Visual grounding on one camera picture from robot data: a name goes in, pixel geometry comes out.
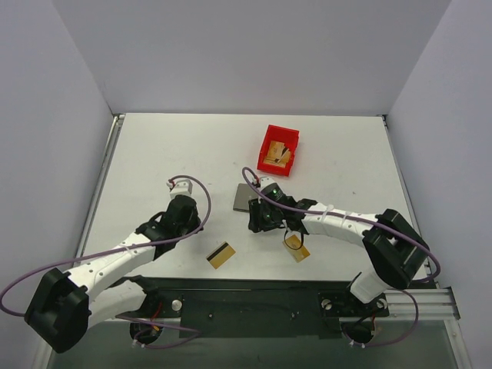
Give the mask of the grey card holder wallet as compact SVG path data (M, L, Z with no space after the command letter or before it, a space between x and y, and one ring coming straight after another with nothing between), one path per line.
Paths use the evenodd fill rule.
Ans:
M249 185L240 183L234 196L233 210L240 212L249 212L249 201L257 197Z

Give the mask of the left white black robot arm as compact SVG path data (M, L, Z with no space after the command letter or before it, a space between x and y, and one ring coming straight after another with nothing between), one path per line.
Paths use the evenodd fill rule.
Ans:
M67 271L42 276L25 312L25 322L57 353L74 347L86 331L119 314L156 312L158 297L125 276L175 248L185 235L202 230L197 203L171 198L166 211L141 224L123 242Z

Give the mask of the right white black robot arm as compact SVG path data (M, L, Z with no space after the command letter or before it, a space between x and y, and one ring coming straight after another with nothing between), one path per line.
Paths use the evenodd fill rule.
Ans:
M343 296L352 314L363 313L390 288L408 288L428 256L424 240L394 209L355 214L311 199L295 201L272 182L248 200L248 211L248 228L254 233L283 228L302 238L328 236L364 249L371 266L354 277Z

